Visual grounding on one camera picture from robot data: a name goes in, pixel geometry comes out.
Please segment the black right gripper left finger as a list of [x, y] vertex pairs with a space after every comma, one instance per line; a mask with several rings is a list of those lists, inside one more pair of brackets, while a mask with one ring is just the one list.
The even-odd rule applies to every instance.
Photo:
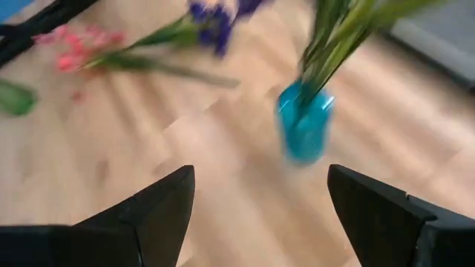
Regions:
[[184, 165], [75, 225], [3, 226], [1, 265], [175, 266], [194, 192], [194, 167]]

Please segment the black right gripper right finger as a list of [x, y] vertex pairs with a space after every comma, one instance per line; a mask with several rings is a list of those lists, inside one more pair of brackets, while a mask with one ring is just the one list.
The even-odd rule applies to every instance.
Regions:
[[474, 267], [474, 219], [339, 164], [327, 187], [362, 266]]

